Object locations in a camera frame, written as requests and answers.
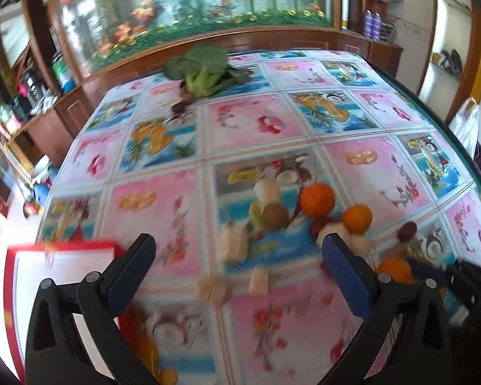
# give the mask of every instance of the purple bottle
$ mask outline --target purple bottle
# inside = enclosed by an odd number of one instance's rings
[[[364,15],[364,36],[371,38],[372,37],[372,25],[374,23],[374,18],[372,17],[372,13],[367,10]]]
[[[381,21],[381,17],[378,13],[376,13],[374,16],[374,22],[372,23],[372,40],[380,40],[381,37],[381,25],[383,22]]]

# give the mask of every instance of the tangerine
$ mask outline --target tangerine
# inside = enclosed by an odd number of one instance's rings
[[[333,210],[335,193],[329,185],[314,182],[301,190],[299,202],[308,217],[316,218]]]
[[[372,212],[365,204],[355,204],[346,210],[342,223],[350,234],[362,235],[372,223]]]
[[[413,275],[408,262],[404,259],[391,256],[383,260],[377,267],[376,272],[379,274],[385,272],[390,275],[395,282],[412,283]]]

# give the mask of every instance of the blue gripper pad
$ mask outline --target blue gripper pad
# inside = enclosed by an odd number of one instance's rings
[[[324,238],[322,251],[324,263],[351,312],[367,321],[378,291],[375,273],[363,258],[353,254],[336,233]]]

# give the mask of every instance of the glass panel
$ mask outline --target glass panel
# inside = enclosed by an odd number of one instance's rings
[[[87,76],[133,53],[198,33],[253,25],[329,25],[327,0],[60,0]]]

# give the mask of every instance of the metal screw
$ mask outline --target metal screw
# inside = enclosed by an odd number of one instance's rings
[[[427,287],[429,287],[431,289],[436,288],[436,282],[435,282],[434,279],[431,279],[431,278],[426,279],[426,285],[427,285]]]
[[[86,281],[87,282],[96,282],[99,277],[100,277],[100,272],[96,272],[96,271],[89,272],[86,275]]]
[[[385,272],[381,272],[380,274],[377,274],[377,278],[383,282],[383,284],[388,284],[391,280],[392,277]]]
[[[41,288],[42,289],[46,289],[48,288],[50,285],[52,285],[52,280],[51,279],[44,279],[41,281]]]

